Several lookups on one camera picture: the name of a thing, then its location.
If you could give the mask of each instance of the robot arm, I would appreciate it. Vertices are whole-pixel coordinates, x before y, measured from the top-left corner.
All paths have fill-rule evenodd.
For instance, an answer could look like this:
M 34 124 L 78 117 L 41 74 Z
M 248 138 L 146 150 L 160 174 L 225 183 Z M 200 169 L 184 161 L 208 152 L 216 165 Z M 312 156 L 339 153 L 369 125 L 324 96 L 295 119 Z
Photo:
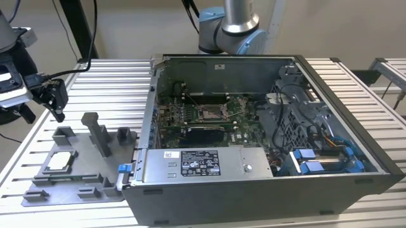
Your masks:
M 198 50 L 206 54 L 261 54 L 265 31 L 252 12 L 252 0 L 224 0 L 223 7 L 206 8 L 198 17 Z
M 25 50 L 36 41 L 32 29 L 11 28 L 0 11 L 0 34 L 0 109 L 10 109 L 26 123 L 33 123 L 36 116 L 25 105 L 33 100 L 61 122 L 68 101 L 64 81 L 49 80 L 37 72 Z

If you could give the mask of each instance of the gray robot arm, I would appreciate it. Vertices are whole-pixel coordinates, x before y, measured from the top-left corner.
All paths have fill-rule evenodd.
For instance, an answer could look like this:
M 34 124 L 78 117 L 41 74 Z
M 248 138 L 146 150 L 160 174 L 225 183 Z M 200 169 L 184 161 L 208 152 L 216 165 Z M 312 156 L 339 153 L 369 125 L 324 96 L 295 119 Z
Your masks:
M 267 33 L 257 27 L 252 0 L 224 0 L 224 8 L 200 12 L 198 50 L 206 54 L 261 54 Z

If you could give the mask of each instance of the power supply label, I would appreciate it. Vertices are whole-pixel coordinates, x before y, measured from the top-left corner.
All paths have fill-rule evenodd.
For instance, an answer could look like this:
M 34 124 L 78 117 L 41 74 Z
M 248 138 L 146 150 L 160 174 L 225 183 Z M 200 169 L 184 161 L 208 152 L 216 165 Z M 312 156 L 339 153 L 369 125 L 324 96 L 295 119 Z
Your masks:
M 181 176 L 196 177 L 220 175 L 217 151 L 181 151 L 180 160 Z

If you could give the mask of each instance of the motherboard chip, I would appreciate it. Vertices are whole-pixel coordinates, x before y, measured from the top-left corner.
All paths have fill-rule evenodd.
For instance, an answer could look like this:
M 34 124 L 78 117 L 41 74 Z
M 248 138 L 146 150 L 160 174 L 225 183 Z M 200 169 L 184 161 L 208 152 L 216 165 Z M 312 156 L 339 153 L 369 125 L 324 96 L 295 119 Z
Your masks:
M 202 119 L 221 119 L 220 105 L 202 105 L 201 114 Z

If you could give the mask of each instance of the motherboard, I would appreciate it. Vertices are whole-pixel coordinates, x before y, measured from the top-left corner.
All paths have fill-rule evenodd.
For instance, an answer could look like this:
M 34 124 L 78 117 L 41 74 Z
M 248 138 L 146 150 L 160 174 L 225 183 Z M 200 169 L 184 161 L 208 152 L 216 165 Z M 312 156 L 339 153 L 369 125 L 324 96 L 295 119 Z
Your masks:
M 255 102 L 247 96 L 227 94 L 168 97 L 158 106 L 161 148 L 267 148 Z

